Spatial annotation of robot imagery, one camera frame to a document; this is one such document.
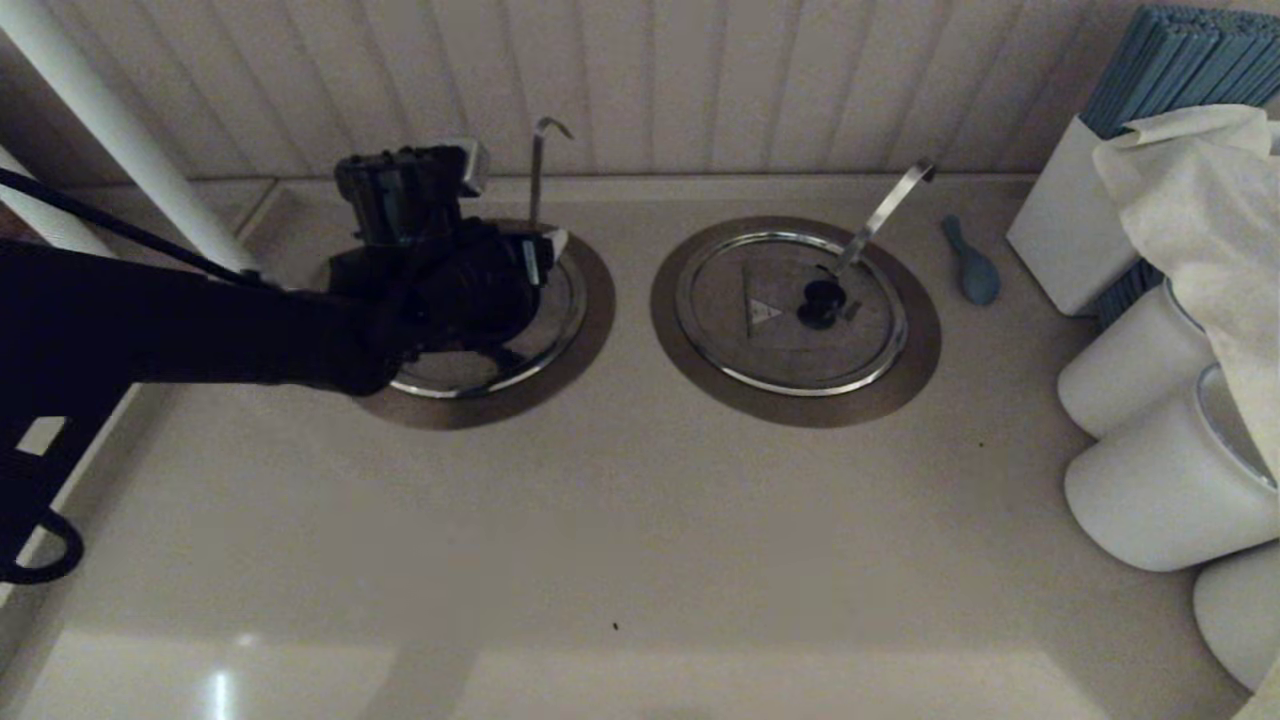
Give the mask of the small blue spoon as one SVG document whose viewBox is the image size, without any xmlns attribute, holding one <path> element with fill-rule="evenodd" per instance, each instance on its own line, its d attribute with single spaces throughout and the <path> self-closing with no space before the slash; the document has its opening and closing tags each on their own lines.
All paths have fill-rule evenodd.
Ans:
<svg viewBox="0 0 1280 720">
<path fill-rule="evenodd" d="M 1001 278 L 995 263 L 973 246 L 963 233 L 957 217 L 946 215 L 941 227 L 959 260 L 959 284 L 964 297 L 977 306 L 992 305 L 1001 291 Z"/>
</svg>

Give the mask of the white square holder box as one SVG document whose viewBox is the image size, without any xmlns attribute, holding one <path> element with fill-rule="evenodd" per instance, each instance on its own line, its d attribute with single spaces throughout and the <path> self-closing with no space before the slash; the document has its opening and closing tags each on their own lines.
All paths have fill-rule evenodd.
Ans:
<svg viewBox="0 0 1280 720">
<path fill-rule="evenodd" d="M 1103 143 L 1070 119 L 1006 237 L 1051 304 L 1066 316 L 1094 301 L 1139 260 L 1096 165 Z"/>
</svg>

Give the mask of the white box of blue sticks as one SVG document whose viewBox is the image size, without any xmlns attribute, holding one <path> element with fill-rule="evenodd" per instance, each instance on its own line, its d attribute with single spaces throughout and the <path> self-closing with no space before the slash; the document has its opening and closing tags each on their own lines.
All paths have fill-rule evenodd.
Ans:
<svg viewBox="0 0 1280 720">
<path fill-rule="evenodd" d="M 1280 96 L 1280 17 L 1142 5 L 1082 114 L 1101 141 L 1130 123 L 1208 105 L 1263 108 Z"/>
</svg>

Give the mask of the white cylindrical container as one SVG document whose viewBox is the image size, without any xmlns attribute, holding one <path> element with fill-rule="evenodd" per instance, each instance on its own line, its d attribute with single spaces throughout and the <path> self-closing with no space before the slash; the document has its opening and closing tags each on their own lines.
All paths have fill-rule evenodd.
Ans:
<svg viewBox="0 0 1280 720">
<path fill-rule="evenodd" d="M 1215 363 L 1204 328 L 1166 279 L 1060 372 L 1057 395 L 1075 425 L 1100 438 Z"/>
<path fill-rule="evenodd" d="M 1280 486 L 1219 364 L 1073 459 L 1064 489 L 1084 533 L 1146 571 L 1280 539 Z"/>
<path fill-rule="evenodd" d="M 1280 657 L 1280 541 L 1204 565 L 1192 603 L 1211 655 L 1257 693 Z"/>
</svg>

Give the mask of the white cloth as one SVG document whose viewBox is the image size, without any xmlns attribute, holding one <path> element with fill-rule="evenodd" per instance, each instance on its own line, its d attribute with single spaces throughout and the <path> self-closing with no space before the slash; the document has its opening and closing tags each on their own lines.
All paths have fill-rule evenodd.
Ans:
<svg viewBox="0 0 1280 720">
<path fill-rule="evenodd" d="M 1280 122 L 1224 105 L 1130 128 L 1094 165 L 1137 252 L 1204 328 L 1280 482 Z M 1280 720 L 1280 657 L 1233 720 Z"/>
</svg>

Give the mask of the hooked ladle handle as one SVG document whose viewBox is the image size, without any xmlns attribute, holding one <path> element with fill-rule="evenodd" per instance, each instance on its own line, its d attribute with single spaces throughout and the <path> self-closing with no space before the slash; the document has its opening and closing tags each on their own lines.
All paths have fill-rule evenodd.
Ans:
<svg viewBox="0 0 1280 720">
<path fill-rule="evenodd" d="M 527 222 L 532 231 L 536 231 L 540 225 L 540 213 L 541 213 L 541 187 L 544 178 L 544 165 L 545 165 L 545 146 L 548 135 L 554 131 L 559 137 L 573 142 L 576 140 L 573 132 L 561 120 L 554 117 L 541 117 L 532 127 L 532 142 L 531 142 L 531 169 L 530 169 L 530 196 L 529 196 L 529 215 Z"/>
</svg>

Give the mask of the thick white pole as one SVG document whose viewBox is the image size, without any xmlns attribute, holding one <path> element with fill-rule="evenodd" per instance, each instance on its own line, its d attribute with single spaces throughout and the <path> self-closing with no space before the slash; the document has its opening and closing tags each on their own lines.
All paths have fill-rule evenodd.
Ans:
<svg viewBox="0 0 1280 720">
<path fill-rule="evenodd" d="M 100 258 L 118 256 L 79 219 L 0 183 L 0 204 L 46 243 Z"/>
<path fill-rule="evenodd" d="M 0 0 L 0 29 L 205 260 L 241 279 L 259 264 L 91 67 L 40 0 Z"/>
</svg>

